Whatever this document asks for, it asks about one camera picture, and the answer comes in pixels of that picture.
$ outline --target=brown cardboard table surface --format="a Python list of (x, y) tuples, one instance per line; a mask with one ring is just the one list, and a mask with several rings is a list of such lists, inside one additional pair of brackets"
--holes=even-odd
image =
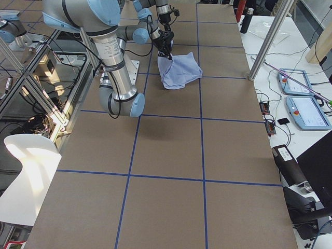
[[(173, 6), (173, 54), (192, 51), (203, 78), (164, 89), (154, 49), (144, 114), (117, 120), (95, 79), (26, 249), (297, 248), (232, 7)], [(127, 2), (121, 23), (135, 18)]]

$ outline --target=electronic device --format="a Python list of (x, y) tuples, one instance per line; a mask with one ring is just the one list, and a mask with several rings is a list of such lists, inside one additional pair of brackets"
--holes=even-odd
[(286, 105), (295, 123), (302, 130), (331, 130), (332, 126), (312, 96), (288, 96)]
[[(307, 77), (307, 72), (304, 70), (295, 70), (295, 69), (288, 69), (288, 68), (281, 68), (280, 70), (284, 71), (285, 73), (292, 74), (292, 77), (299, 82), (303, 83), (310, 89), (312, 86), (310, 84), (309, 78)], [(302, 87), (301, 85), (297, 84), (291, 79), (283, 76), (282, 74), (278, 73), (278, 82), (280, 84), (281, 89), (287, 95), (304, 95), (304, 96), (314, 96), (308, 89)]]
[(259, 102), (259, 108), (260, 108), (260, 111), (261, 113), (264, 115), (264, 114), (269, 114), (270, 113), (270, 105), (266, 102)]
[[(287, 205), (290, 204), (296, 209), (296, 213), (289, 213), (293, 223), (307, 225), (314, 222), (317, 229), (320, 229), (322, 224), (329, 220), (329, 216), (332, 216), (331, 148), (332, 132), (329, 132), (297, 158), (299, 167), (321, 202), (315, 202), (315, 206), (310, 205), (310, 208), (308, 203), (296, 206), (301, 196), (285, 193)], [(315, 236), (310, 227), (307, 230), (297, 230), (303, 239)], [(331, 233), (331, 225), (324, 227), (321, 233)]]
[(278, 119), (277, 121), (278, 121), (278, 123), (279, 123), (281, 126), (290, 123), (290, 121), (288, 120), (288, 118), (281, 118), (281, 119)]
[[(285, 201), (290, 219), (303, 240), (314, 238), (321, 227), (329, 220), (328, 216), (314, 218), (303, 223), (297, 223), (296, 218), (319, 212), (324, 207), (321, 202), (316, 202), (313, 197), (303, 197), (289, 187), (284, 187)], [(331, 226), (325, 226), (321, 233), (331, 233)]]
[(329, 132), (297, 161), (311, 187), (325, 207), (332, 207), (332, 132)]
[(41, 77), (47, 77), (50, 82), (59, 82), (59, 76), (56, 71), (57, 59), (52, 51), (45, 54), (40, 60), (34, 75)]
[(283, 144), (273, 147), (272, 153), (276, 166), (279, 168), (289, 186), (307, 181), (300, 166), (297, 164), (286, 145)]
[(264, 124), (265, 124), (266, 132), (268, 133), (269, 136), (276, 135), (275, 123), (273, 121), (265, 120)]

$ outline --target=light blue cloth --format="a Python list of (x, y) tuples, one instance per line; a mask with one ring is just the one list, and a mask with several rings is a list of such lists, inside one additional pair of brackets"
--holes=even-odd
[(161, 81), (166, 89), (184, 88), (185, 84), (202, 78), (202, 69), (197, 65), (192, 52), (186, 56), (173, 56), (173, 60), (158, 56)]

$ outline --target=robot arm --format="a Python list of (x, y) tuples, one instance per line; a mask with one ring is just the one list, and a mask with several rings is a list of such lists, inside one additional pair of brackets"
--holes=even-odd
[(143, 8), (157, 6), (157, 14), (159, 22), (164, 26), (166, 31), (171, 31), (171, 14), (174, 13), (176, 17), (180, 15), (178, 9), (172, 9), (168, 4), (168, 0), (134, 0), (133, 5), (137, 12)]
[(144, 44), (150, 38), (153, 45), (158, 49), (159, 56), (172, 59), (172, 39), (174, 33), (170, 31), (162, 31), (158, 22), (152, 19), (152, 13), (149, 9), (142, 9), (138, 12), (137, 17), (139, 23), (137, 25), (120, 26), (117, 31), (117, 36), (121, 41), (127, 42), (133, 40), (138, 44)]
[(113, 115), (140, 116), (145, 98), (131, 84), (123, 57), (124, 49), (119, 46), (117, 37), (124, 41), (138, 40), (141, 44), (152, 38), (158, 50), (171, 59), (173, 32), (159, 29), (157, 23), (149, 18), (151, 12), (147, 9), (138, 11), (138, 25), (118, 27), (120, 6), (117, 0), (44, 0), (43, 3), (47, 25), (71, 33), (79, 33), (82, 27), (94, 40), (108, 79), (112, 79), (112, 82), (108, 80), (100, 85), (100, 103), (105, 111)]
[(16, 40), (20, 48), (32, 44), (32, 40), (28, 36), (26, 29), (16, 15), (4, 15), (0, 18), (0, 37), (6, 43), (12, 43)]
[(112, 83), (100, 86), (100, 102), (109, 114), (138, 117), (144, 95), (130, 82), (117, 42), (120, 7), (116, 0), (44, 0), (44, 22), (58, 30), (79, 33), (84, 28), (96, 45)]

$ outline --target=label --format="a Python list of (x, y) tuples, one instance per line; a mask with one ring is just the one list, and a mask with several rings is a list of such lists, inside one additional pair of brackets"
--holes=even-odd
[(284, 159), (284, 161), (290, 161), (293, 159), (286, 148), (279, 148), (278, 151), (282, 156), (282, 158)]
[(105, 43), (95, 43), (101, 59), (109, 59), (121, 53), (117, 38), (113, 38)]

